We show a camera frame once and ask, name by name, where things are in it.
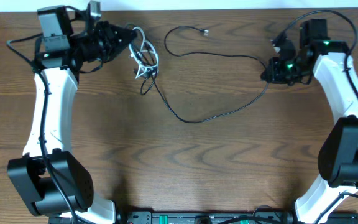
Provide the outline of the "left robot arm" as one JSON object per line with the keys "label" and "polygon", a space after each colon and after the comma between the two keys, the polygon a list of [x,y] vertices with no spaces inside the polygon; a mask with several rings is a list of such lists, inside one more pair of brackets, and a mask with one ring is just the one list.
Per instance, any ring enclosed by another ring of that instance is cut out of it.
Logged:
{"label": "left robot arm", "polygon": [[73,155],[72,107],[86,62],[104,65],[135,39],[133,30],[101,20],[91,1],[71,18],[68,6],[37,11],[42,32],[32,36],[36,99],[30,136],[7,174],[28,211],[50,223],[119,223],[113,201],[99,196],[90,173]]}

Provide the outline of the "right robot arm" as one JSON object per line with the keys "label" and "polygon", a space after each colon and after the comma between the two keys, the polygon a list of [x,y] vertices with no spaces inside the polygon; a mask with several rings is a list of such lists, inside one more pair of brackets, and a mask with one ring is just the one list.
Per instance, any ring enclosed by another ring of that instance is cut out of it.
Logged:
{"label": "right robot arm", "polygon": [[334,118],[334,127],[318,154],[319,174],[294,209],[287,223],[326,223],[330,214],[358,192],[358,76],[351,56],[353,46],[328,36],[324,19],[310,19],[300,26],[300,49],[285,30],[272,39],[278,54],[261,78],[271,84],[310,84],[323,88]]}

